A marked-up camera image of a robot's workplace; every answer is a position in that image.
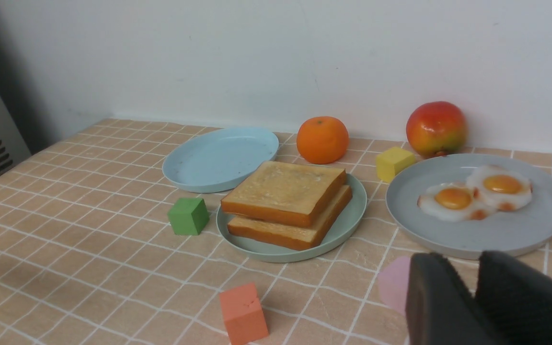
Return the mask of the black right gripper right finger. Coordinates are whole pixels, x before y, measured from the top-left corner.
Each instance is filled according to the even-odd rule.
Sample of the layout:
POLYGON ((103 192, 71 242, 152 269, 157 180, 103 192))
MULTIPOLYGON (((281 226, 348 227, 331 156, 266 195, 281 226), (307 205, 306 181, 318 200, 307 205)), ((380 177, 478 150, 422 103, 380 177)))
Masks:
POLYGON ((552 345, 552 278, 499 251, 484 251, 475 301, 509 345, 552 345))

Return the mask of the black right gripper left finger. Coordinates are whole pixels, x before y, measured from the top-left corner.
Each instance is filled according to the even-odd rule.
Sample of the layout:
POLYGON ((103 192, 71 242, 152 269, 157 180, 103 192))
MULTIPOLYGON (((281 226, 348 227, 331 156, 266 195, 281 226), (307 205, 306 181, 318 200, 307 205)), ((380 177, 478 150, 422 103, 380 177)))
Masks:
POLYGON ((412 345, 505 345, 449 260, 411 257, 405 316, 412 345))

